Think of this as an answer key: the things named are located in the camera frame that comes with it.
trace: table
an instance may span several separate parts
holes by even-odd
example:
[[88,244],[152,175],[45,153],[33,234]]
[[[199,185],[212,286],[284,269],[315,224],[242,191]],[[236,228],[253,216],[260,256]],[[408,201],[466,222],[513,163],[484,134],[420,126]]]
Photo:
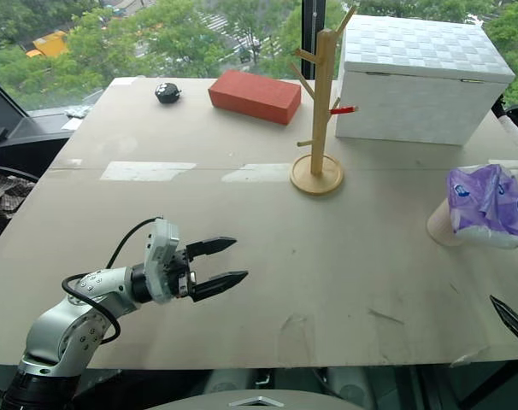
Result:
[[[132,226],[159,214],[179,225],[181,244],[238,239],[193,262],[198,280],[250,274],[197,304],[150,303],[121,318],[121,337],[91,367],[518,358],[517,339],[488,299],[518,312],[518,249],[447,249],[425,230],[450,168],[518,161],[492,114],[463,147],[337,139],[332,121],[326,153],[340,160],[345,180],[331,196],[310,197],[285,176],[308,152],[295,145],[311,135],[306,93],[291,124],[279,126],[213,108],[212,79],[169,79],[183,93],[161,105],[153,95],[161,81],[115,80],[1,236],[0,364],[18,362],[32,321],[64,296],[63,278],[103,267]],[[130,164],[128,173],[113,161],[196,166],[167,180],[170,170],[136,174]],[[116,266],[143,260],[147,233],[134,235]]]

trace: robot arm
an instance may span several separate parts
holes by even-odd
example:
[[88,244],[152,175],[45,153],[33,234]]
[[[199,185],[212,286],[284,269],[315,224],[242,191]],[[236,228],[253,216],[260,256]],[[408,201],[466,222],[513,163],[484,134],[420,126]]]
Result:
[[246,271],[228,272],[197,284],[189,263],[195,256],[226,249],[236,240],[218,237],[193,243],[177,251],[176,225],[157,218],[147,239],[144,263],[132,267],[101,269],[78,279],[70,293],[43,313],[27,335],[18,373],[4,395],[2,409],[63,409],[100,344],[116,321],[151,300],[166,303],[189,296],[194,302],[232,288]]

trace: white storage box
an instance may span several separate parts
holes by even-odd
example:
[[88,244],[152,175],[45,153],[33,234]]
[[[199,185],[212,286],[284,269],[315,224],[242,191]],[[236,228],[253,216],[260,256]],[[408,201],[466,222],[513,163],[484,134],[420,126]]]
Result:
[[479,26],[355,15],[338,72],[338,137],[465,144],[514,78]]

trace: red brick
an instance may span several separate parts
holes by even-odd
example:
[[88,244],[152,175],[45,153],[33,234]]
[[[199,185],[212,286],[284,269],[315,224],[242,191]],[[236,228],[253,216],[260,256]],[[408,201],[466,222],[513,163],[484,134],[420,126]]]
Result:
[[301,104],[301,85],[228,70],[209,87],[218,108],[287,125]]

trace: paper cup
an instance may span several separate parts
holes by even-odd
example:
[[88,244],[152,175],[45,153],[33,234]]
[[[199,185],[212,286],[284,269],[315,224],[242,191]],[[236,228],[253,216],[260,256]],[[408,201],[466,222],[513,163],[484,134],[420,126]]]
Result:
[[449,203],[445,199],[438,208],[433,211],[427,221],[427,231],[434,241],[445,246],[458,246],[462,240],[455,236],[453,226],[450,224]]

